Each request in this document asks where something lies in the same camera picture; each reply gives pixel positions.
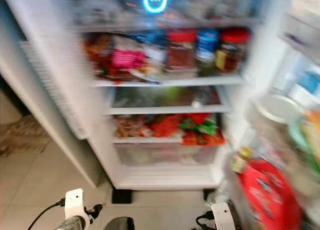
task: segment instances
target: refrigerator drawer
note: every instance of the refrigerator drawer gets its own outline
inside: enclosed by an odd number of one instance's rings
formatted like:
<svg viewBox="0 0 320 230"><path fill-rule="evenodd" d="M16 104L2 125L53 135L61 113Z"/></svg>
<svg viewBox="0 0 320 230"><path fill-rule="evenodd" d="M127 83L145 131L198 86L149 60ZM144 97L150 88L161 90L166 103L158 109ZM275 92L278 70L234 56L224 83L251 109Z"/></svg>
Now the refrigerator drawer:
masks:
<svg viewBox="0 0 320 230"><path fill-rule="evenodd" d="M178 143L116 143L120 160L128 166L168 163L206 165L213 162L215 146L183 146Z"/></svg>

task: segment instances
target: glass jar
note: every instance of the glass jar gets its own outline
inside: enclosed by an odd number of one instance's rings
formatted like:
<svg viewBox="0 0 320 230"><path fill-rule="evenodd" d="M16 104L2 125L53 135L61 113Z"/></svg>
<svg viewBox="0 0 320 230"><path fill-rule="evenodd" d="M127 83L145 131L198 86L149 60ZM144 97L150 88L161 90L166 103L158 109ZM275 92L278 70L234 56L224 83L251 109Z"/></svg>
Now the glass jar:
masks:
<svg viewBox="0 0 320 230"><path fill-rule="evenodd" d="M200 30L197 33L196 62L200 77L214 74L216 48L219 42L219 32L215 29Z"/></svg>
<svg viewBox="0 0 320 230"><path fill-rule="evenodd" d="M252 155L253 151L250 147L241 147L237 154L233 156L232 170L238 174L242 174Z"/></svg>
<svg viewBox="0 0 320 230"><path fill-rule="evenodd" d="M215 66L221 73L234 73L246 55L246 43L250 32L246 28L234 27L223 30L221 44L216 50Z"/></svg>
<svg viewBox="0 0 320 230"><path fill-rule="evenodd" d="M190 70L195 67L196 31L193 29L170 30L167 55L167 72Z"/></svg>

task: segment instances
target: refrigerator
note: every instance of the refrigerator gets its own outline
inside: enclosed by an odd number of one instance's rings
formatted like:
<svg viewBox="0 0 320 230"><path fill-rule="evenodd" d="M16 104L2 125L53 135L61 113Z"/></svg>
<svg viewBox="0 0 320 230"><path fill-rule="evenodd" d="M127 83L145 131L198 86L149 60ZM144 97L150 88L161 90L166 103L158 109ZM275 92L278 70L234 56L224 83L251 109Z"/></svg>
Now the refrigerator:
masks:
<svg viewBox="0 0 320 230"><path fill-rule="evenodd" d="M27 55L32 52L33 57L36 56L51 84L63 96L65 104L56 103L57 106L64 108L62 112L74 135L88 141L115 193L217 188L224 179L226 157L255 138L246 120L250 99L271 87L286 91L294 82L293 76L301 71L301 54L319 63L319 48L316 52L299 40L307 30L298 26L297 21L303 23L300 18L306 13L295 12L290 7L291 0L6 1L26 35L27 42L22 45ZM214 1L219 6L215 9L211 6ZM228 28L244 28L250 34L245 60L229 74L201 77L193 73L186 77L168 74L154 78L143 76L139 81L97 78L97 72L101 74L103 70L95 70L84 47L84 42L91 41L92 33L112 34L117 38L149 33L166 36L168 31L177 29L223 31ZM319 32L312 29L308 34L319 37ZM192 104L193 100L180 105L176 100L160 105L148 103L150 95L159 95L174 87L188 91L200 89L204 98L205 93L214 89L219 101L200 105ZM140 100L140 105L132 103L135 98ZM185 152L193 150L179 145L179 136L115 137L113 116L194 113L218 114L219 127L226 140L219 146L206 146L205 153L197 155L205 163L180 159ZM141 164L150 154L165 155L167 162ZM132 159L140 164L133 164Z"/></svg>

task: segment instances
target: black cable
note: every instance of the black cable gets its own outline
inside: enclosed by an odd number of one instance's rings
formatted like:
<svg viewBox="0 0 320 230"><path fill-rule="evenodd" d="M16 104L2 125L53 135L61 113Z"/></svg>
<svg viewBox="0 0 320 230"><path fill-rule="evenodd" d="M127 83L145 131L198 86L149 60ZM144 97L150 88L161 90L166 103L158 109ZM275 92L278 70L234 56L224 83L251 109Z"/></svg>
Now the black cable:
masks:
<svg viewBox="0 0 320 230"><path fill-rule="evenodd" d="M43 210L34 220L33 222L31 223L31 225L28 227L27 230L31 230L31 228L35 225L36 221L38 221L38 219L46 212L48 211L49 209L52 209L56 206L60 206L60 207L63 207L65 205L65 202L66 202L66 199L65 198L62 198L60 199L60 201L56 202L55 204L52 204L51 206L48 206L45 210Z"/></svg>
<svg viewBox="0 0 320 230"><path fill-rule="evenodd" d="M204 224L204 223L200 223L200 222L199 222L200 219L208 219L208 220L213 220L213 219L215 219L214 213L213 213L212 211L207 211L205 214L203 214L203 215L201 215L201 216L198 216L198 217L195 219L195 222L196 222L196 224L198 224L198 226L201 227L201 229L203 229L203 230L217 230L216 228L209 227L209 226L207 226L207 225Z"/></svg>

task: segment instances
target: black foot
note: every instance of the black foot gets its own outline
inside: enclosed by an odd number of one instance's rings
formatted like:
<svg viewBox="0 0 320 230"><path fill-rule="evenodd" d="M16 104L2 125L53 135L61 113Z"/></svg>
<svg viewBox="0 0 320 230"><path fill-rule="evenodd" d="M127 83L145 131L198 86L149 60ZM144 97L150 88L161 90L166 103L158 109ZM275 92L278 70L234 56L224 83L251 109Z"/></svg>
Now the black foot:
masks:
<svg viewBox="0 0 320 230"><path fill-rule="evenodd" d="M210 193L213 193L214 191L215 191L214 188L205 188L205 189L203 189L202 190L202 192L203 192L203 200L207 201L208 195Z"/></svg>
<svg viewBox="0 0 320 230"><path fill-rule="evenodd" d="M113 204L132 204L132 190L113 188L112 203Z"/></svg>

